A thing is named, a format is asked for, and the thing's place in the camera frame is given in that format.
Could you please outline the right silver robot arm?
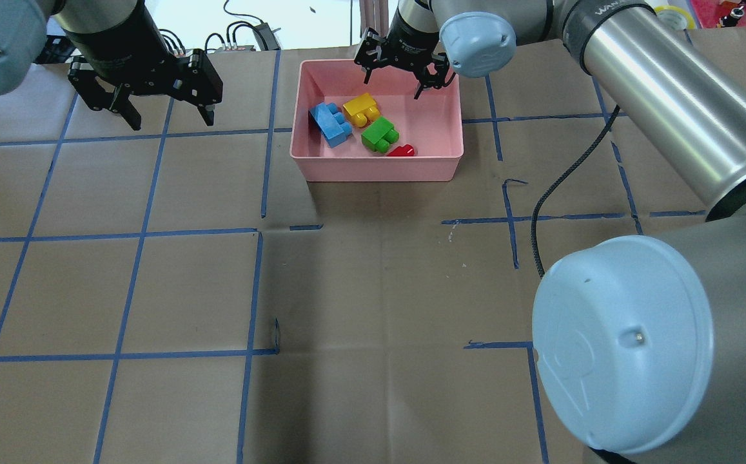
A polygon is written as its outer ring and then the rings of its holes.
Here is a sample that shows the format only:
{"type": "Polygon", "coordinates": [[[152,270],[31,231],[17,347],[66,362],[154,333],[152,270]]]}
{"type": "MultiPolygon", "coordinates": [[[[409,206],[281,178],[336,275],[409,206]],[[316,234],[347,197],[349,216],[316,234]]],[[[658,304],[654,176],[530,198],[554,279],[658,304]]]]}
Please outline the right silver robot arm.
{"type": "Polygon", "coordinates": [[[746,91],[644,1],[402,1],[355,56],[418,90],[483,77],[517,45],[561,39],[709,210],[612,238],[544,270],[538,375],[585,463],[746,463],[746,91]]]}

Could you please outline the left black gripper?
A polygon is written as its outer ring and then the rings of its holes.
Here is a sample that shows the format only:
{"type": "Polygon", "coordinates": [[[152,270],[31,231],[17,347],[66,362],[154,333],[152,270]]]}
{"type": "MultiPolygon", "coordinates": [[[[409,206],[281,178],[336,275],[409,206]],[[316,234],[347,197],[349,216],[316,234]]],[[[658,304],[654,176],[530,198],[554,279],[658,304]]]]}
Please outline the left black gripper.
{"type": "Polygon", "coordinates": [[[140,130],[131,94],[169,95],[192,104],[206,126],[214,125],[215,107],[223,100],[219,73],[204,50],[178,59],[170,55],[145,2],[64,1],[57,22],[81,53],[67,79],[92,111],[107,110],[140,130]]]}

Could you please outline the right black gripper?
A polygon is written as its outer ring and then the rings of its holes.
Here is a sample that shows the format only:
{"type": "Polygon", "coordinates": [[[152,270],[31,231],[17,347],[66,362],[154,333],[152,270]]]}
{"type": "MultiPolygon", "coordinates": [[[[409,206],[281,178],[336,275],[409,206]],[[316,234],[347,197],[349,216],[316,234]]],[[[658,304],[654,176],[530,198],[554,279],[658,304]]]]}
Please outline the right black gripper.
{"type": "Polygon", "coordinates": [[[456,73],[450,73],[447,53],[435,53],[440,43],[440,27],[429,1],[400,1],[391,19],[386,50],[386,38],[373,28],[364,30],[354,62],[364,71],[364,84],[369,84],[373,71],[385,67],[413,73],[418,82],[414,100],[426,89],[449,86],[456,73]]]}

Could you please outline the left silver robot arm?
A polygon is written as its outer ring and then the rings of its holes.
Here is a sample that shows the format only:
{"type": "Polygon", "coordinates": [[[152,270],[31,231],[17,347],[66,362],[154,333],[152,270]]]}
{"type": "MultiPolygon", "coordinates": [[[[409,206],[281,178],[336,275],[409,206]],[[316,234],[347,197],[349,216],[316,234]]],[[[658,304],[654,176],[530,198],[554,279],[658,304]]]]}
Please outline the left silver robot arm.
{"type": "Polygon", "coordinates": [[[67,79],[93,111],[110,111],[139,130],[131,96],[166,95],[214,123],[223,82],[210,58],[201,49],[170,52],[143,1],[0,1],[0,96],[24,81],[50,19],[80,52],[67,79]]]}

